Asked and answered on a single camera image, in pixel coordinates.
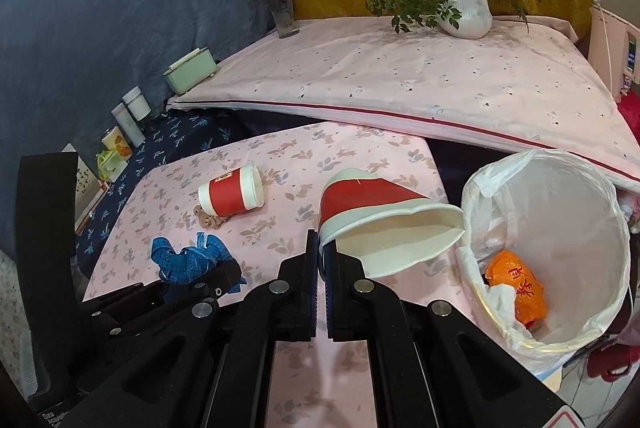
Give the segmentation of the pink control box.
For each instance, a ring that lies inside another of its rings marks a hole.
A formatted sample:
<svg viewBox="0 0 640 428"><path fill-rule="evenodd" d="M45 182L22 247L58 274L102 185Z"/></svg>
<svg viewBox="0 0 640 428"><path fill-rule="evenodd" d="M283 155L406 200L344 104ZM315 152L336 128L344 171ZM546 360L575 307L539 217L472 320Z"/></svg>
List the pink control box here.
<svg viewBox="0 0 640 428"><path fill-rule="evenodd" d="M588 60L620 102L639 84L639 28L609 10L593 5Z"/></svg>

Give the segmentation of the yellow printed cup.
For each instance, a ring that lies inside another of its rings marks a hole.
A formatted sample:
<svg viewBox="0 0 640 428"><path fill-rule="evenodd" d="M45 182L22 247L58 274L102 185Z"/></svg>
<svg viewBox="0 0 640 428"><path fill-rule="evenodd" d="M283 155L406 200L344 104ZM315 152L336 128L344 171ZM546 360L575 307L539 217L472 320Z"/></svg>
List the yellow printed cup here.
<svg viewBox="0 0 640 428"><path fill-rule="evenodd" d="M122 159L128 160L132 156L132 149L117 125L104 133L102 143L108 151L116 151Z"/></svg>

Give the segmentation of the white cylindrical jar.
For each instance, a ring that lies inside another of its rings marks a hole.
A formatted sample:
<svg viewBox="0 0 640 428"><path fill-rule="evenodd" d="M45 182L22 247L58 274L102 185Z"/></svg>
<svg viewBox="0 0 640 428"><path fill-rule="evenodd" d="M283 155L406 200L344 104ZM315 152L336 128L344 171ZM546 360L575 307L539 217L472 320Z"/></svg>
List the white cylindrical jar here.
<svg viewBox="0 0 640 428"><path fill-rule="evenodd" d="M137 85L122 96L122 101L137 122L142 122L152 114L151 106Z"/></svg>

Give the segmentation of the white lined trash bin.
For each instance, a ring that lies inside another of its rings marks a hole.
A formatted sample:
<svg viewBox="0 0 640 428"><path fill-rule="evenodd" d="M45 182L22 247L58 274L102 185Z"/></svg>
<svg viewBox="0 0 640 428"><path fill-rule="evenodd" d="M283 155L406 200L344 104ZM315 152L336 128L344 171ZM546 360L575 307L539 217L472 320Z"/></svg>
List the white lined trash bin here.
<svg viewBox="0 0 640 428"><path fill-rule="evenodd" d="M465 183L456 258L478 326L544 379L613 323L628 295L630 235L614 185L566 151L503 158ZM544 286L549 312L530 330L502 328L487 309L484 272L515 253Z"/></svg>

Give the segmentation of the tall white tube bottle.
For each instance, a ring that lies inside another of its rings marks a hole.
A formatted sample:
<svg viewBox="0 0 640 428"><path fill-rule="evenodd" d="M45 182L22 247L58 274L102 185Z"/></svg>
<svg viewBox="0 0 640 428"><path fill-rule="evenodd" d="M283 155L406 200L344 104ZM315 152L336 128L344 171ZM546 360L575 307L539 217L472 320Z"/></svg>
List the tall white tube bottle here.
<svg viewBox="0 0 640 428"><path fill-rule="evenodd" d="M128 140L134 148L140 147L144 141L145 136L134 121L134 117L130 114L126 105L121 102L113 110L112 115L117 121L119 128L126 134Z"/></svg>

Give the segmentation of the green yellow small box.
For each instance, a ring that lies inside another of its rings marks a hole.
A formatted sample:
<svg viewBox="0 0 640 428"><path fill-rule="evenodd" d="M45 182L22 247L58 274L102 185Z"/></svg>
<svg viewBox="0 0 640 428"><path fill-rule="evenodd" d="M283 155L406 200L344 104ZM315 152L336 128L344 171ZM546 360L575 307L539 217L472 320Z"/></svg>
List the green yellow small box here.
<svg viewBox="0 0 640 428"><path fill-rule="evenodd" d="M128 161L117 151L101 151L96 155L99 178L103 182L115 183L128 165Z"/></svg>

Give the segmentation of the upright-lying red paper cup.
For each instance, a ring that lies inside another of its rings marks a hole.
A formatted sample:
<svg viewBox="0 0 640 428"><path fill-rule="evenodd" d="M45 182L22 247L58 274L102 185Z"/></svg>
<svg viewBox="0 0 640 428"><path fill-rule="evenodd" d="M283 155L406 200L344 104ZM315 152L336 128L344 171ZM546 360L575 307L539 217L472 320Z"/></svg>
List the upright-lying red paper cup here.
<svg viewBox="0 0 640 428"><path fill-rule="evenodd" d="M198 188L198 203L216 218L261 208L265 204L262 177L253 162L215 177Z"/></svg>

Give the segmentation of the red cloth item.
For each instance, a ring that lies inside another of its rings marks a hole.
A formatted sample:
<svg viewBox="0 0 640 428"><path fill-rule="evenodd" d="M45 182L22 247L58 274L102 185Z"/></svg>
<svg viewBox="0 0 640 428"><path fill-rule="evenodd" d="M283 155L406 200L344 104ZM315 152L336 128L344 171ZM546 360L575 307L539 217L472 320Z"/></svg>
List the red cloth item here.
<svg viewBox="0 0 640 428"><path fill-rule="evenodd" d="M640 97L633 91L624 95L617 104L617 109L625 119L637 142L640 142Z"/></svg>

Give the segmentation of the mint green tissue box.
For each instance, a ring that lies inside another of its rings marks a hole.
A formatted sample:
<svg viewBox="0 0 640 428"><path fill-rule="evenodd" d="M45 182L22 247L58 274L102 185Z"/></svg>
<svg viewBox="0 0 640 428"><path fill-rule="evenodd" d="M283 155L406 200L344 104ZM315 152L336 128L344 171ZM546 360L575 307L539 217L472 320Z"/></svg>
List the mint green tissue box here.
<svg viewBox="0 0 640 428"><path fill-rule="evenodd" d="M182 95L218 70L215 59L207 47L196 48L171 64L163 77L171 91Z"/></svg>

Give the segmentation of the white tissue cloth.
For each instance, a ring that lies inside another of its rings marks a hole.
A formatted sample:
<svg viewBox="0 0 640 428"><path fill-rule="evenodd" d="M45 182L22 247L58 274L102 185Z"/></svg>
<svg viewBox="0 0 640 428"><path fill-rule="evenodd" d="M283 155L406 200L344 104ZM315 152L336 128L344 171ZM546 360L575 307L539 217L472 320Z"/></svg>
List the white tissue cloth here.
<svg viewBox="0 0 640 428"><path fill-rule="evenodd" d="M507 284L489 286L486 289L487 309L491 317L502 327L511 328L516 323L515 289Z"/></svg>

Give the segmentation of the crushed red paper cup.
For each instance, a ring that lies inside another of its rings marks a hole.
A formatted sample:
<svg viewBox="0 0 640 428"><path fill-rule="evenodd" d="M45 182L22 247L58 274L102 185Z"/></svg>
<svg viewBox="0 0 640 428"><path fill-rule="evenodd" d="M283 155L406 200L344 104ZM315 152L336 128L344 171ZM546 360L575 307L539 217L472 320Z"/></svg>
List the crushed red paper cup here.
<svg viewBox="0 0 640 428"><path fill-rule="evenodd" d="M332 249L361 261L367 277L385 277L430 261L464 233L460 208L355 168L323 188L319 255L329 270Z"/></svg>

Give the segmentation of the blue measuring tape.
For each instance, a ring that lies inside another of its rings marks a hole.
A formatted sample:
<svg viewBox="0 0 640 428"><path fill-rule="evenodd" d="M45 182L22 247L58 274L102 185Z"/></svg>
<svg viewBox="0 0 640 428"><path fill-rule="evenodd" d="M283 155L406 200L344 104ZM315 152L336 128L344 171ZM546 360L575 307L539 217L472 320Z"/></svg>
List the blue measuring tape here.
<svg viewBox="0 0 640 428"><path fill-rule="evenodd" d="M234 261L226 245L215 235L196 234L194 246L176 252L165 237L156 237L151 244L151 260L158 266L160 280L169 285L164 295L166 303L174 303L186 294L186 287L202 276Z"/></svg>

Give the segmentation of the white standing card box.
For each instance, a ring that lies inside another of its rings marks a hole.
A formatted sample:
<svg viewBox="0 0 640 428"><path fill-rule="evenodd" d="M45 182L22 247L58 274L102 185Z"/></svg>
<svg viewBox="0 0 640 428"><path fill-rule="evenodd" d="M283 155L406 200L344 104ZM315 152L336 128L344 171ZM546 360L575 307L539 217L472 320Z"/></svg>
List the white standing card box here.
<svg viewBox="0 0 640 428"><path fill-rule="evenodd" d="M96 177L87 163L77 156L75 194L75 233L80 234L90 214L106 193L107 185Z"/></svg>

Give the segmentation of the navy floral cloth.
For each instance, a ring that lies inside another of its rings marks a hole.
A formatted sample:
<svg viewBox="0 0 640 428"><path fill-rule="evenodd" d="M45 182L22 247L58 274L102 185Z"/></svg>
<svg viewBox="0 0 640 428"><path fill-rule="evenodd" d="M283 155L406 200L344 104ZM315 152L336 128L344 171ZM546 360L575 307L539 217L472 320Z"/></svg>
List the navy floral cloth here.
<svg viewBox="0 0 640 428"><path fill-rule="evenodd" d="M76 261L82 275L90 277L108 235L128 198L152 169L182 158L224 146L253 135L233 110L171 110L160 115L154 130L134 150L127 168L90 212L76 239Z"/></svg>

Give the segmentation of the orange plastic bag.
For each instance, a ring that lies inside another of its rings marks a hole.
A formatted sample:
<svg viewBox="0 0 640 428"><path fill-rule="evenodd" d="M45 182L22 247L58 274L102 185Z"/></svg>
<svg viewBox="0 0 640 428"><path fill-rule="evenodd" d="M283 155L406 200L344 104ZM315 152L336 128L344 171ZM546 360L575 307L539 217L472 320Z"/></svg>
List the orange plastic bag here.
<svg viewBox="0 0 640 428"><path fill-rule="evenodd" d="M490 287L508 285L515 290L515 318L528 330L546 318L544 286L514 252L498 252L487 266L485 279Z"/></svg>

